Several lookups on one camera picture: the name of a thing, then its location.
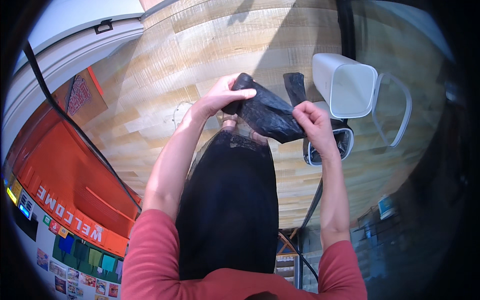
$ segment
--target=wooden floor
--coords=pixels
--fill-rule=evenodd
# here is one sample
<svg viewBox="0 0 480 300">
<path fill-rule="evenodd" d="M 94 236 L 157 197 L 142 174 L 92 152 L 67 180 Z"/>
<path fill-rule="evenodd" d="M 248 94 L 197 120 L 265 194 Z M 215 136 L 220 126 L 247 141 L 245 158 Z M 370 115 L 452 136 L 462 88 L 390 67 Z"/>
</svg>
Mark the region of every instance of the wooden floor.
<svg viewBox="0 0 480 300">
<path fill-rule="evenodd" d="M 247 72 L 289 102 L 282 75 L 301 72 L 307 97 L 320 101 L 312 83 L 312 55 L 341 53 L 334 0 L 180 0 L 142 22 L 141 38 L 92 66 L 108 109 L 82 126 L 141 196 L 175 123 L 219 77 Z M 422 121 L 423 113 L 412 113 L 413 121 L 395 149 L 382 145 L 371 117 L 349 121 L 355 145 L 344 170 L 352 217 L 370 206 L 392 174 L 416 164 L 436 126 L 435 118 L 432 125 Z M 425 126 L 425 133 L 417 132 Z M 218 119 L 211 118 L 197 149 L 219 127 Z M 300 226 L 321 168 L 303 161 L 302 141 L 269 143 L 280 227 Z"/>
</svg>

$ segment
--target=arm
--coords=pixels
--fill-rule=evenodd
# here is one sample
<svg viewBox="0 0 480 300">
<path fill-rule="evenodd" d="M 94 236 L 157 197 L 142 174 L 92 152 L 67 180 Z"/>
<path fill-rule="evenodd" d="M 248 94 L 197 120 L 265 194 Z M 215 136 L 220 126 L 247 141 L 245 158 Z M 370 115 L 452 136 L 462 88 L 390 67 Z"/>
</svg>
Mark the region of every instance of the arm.
<svg viewBox="0 0 480 300">
<path fill-rule="evenodd" d="M 320 241 L 325 251 L 338 241 L 350 241 L 350 209 L 340 153 L 326 111 L 304 101 L 295 107 L 293 116 L 322 158 L 324 190 L 320 201 Z"/>
<path fill-rule="evenodd" d="M 325 299 L 367 299 L 357 255 L 350 242 L 347 189 L 330 117 L 308 101 L 298 104 L 293 116 L 322 158 L 320 242 L 323 255 L 318 266 L 318 293 Z"/>
<path fill-rule="evenodd" d="M 153 166 L 145 189 L 143 212 L 159 209 L 175 221 L 193 152 L 207 119 L 230 102 L 256 95 L 254 89 L 230 90 L 238 75 L 220 78 L 212 89 L 187 111 Z"/>
</svg>

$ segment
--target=white trash can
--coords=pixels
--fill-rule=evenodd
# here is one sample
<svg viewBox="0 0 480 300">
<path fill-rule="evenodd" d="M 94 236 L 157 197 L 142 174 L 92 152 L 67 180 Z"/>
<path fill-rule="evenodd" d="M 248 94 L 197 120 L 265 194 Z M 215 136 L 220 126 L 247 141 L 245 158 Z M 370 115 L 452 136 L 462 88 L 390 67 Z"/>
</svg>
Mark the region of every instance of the white trash can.
<svg viewBox="0 0 480 300">
<path fill-rule="evenodd" d="M 335 53 L 317 53 L 312 59 L 313 83 L 339 119 L 370 113 L 377 70 Z"/>
<path fill-rule="evenodd" d="M 361 118 L 372 111 L 373 123 L 385 144 L 391 148 L 402 139 L 412 112 L 412 97 L 408 88 L 396 77 L 388 73 L 378 75 L 377 70 L 335 53 L 317 53 L 312 59 L 313 83 L 322 94 L 336 119 Z M 392 143 L 376 117 L 376 104 L 382 78 L 392 79 L 405 94 L 405 114 Z"/>
</svg>

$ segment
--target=foot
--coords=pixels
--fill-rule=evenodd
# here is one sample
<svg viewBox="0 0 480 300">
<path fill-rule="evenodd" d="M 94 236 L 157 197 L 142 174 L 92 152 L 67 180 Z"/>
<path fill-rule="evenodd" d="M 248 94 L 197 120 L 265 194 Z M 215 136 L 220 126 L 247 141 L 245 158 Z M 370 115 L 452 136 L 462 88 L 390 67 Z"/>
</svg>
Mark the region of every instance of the foot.
<svg viewBox="0 0 480 300">
<path fill-rule="evenodd" d="M 235 129 L 235 126 L 237 125 L 237 118 L 238 118 L 237 114 L 229 115 L 229 114 L 223 113 L 222 130 L 232 132 Z"/>
</svg>

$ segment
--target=woman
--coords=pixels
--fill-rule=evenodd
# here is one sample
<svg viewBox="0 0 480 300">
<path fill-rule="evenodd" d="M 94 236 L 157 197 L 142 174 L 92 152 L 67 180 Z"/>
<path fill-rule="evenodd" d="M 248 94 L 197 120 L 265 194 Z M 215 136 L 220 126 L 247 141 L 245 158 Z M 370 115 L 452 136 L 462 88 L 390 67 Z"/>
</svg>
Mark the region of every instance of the woman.
<svg viewBox="0 0 480 300">
<path fill-rule="evenodd" d="M 236 116 L 224 117 L 187 177 L 206 120 L 232 101 L 255 96 L 254 89 L 230 90 L 237 77 L 220 78 L 188 110 L 154 164 L 123 266 L 122 298 L 366 299 L 327 112 L 307 101 L 293 110 L 323 163 L 319 294 L 273 274 L 278 200 L 265 137 L 237 135 Z"/>
</svg>

